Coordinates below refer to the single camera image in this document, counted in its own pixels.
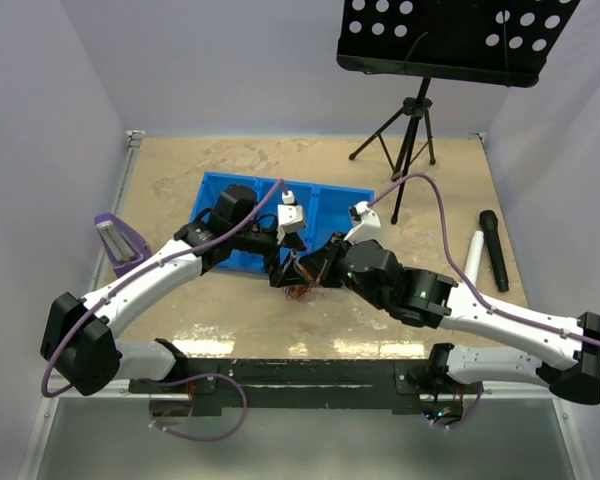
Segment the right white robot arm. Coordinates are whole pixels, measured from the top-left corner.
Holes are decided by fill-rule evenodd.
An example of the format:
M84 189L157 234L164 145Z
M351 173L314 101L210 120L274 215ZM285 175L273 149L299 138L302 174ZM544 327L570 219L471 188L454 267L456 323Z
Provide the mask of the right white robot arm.
M406 267L375 240L333 236L321 249L289 258L301 279L347 288L378 310L417 328L470 333L496 347L445 347L425 369L439 393L484 381L529 383L581 405L600 404L600 316L564 317L480 295L466 282Z

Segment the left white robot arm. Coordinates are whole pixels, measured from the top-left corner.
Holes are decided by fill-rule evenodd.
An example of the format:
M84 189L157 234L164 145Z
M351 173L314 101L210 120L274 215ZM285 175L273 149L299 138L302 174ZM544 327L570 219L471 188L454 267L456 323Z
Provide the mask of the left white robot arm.
M121 334L143 312L180 286L227 260L233 251L277 257L281 248L303 251L299 232L303 206L278 180L259 199L254 190L232 184L216 204L181 227L160 250L114 282L81 297L57 297L49 312L40 352L47 366L44 397L58 372L81 395L99 392L113 380L147 380L165 392L187 380L184 355L165 340L128 343Z

